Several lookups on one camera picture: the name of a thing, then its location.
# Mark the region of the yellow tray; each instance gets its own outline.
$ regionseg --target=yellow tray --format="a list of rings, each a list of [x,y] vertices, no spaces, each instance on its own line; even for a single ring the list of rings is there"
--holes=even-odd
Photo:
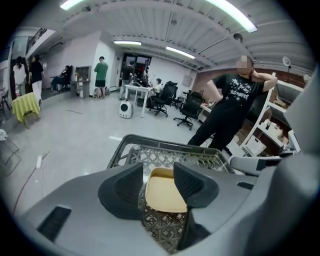
[[[174,170],[158,167],[149,175],[145,188],[147,204],[161,212],[186,213],[187,205],[174,181]]]

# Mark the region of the white ceiling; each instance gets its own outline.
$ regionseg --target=white ceiling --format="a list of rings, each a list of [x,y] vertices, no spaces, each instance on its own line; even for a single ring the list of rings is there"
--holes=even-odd
[[[22,26],[58,31],[51,45],[102,30],[111,40],[142,42],[140,47],[124,46],[126,52],[159,56],[198,71],[233,67],[240,55],[278,70],[285,68],[282,57],[287,56],[293,73],[315,68],[301,32],[273,0],[229,0],[257,26],[253,33],[205,0],[85,0],[69,10],[60,8],[63,2],[42,1]],[[87,5],[91,11],[83,12]],[[242,43],[234,39],[235,33],[242,35]],[[167,51],[166,46],[195,59]]]

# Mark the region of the graphic print t-shirt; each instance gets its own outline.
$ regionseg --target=graphic print t-shirt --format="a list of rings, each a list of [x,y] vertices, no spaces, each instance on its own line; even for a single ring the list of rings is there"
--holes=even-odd
[[[238,74],[224,74],[213,82],[223,95],[223,99],[214,106],[214,112],[239,122],[243,122],[264,88],[264,82],[252,82]]]

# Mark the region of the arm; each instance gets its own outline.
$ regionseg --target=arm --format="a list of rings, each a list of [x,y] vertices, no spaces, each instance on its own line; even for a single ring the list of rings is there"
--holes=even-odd
[[[277,77],[267,73],[257,73],[254,69],[252,70],[251,76],[265,81],[262,89],[263,93],[275,87],[278,82]]]
[[[220,95],[217,86],[215,85],[214,81],[210,80],[209,82],[206,83],[208,85],[208,87],[210,88],[210,90],[213,93],[213,100],[217,103],[219,101],[221,101],[224,97],[222,95]]]

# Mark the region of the office chair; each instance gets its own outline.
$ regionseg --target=office chair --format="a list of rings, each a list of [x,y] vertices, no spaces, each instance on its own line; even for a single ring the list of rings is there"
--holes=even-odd
[[[182,119],[182,118],[175,117],[173,119],[173,120],[176,120],[176,119],[181,120],[181,122],[178,123],[177,126],[184,123],[189,127],[189,130],[191,131],[192,125],[193,125],[191,118],[197,118],[198,111],[201,104],[202,104],[202,99],[195,97],[189,93],[186,97],[186,102],[183,108],[180,109],[180,113],[185,115],[185,118]]]
[[[162,112],[165,114],[165,117],[168,117],[167,114],[167,108],[165,107],[165,105],[170,106],[172,99],[174,97],[174,95],[177,94],[177,90],[178,87],[174,85],[174,83],[172,82],[167,82],[162,90],[162,92],[160,93],[160,96],[152,96],[151,98],[153,99],[153,101],[156,104],[156,108],[151,108],[149,109],[149,111],[151,110],[155,110],[155,116],[159,114],[159,112]]]

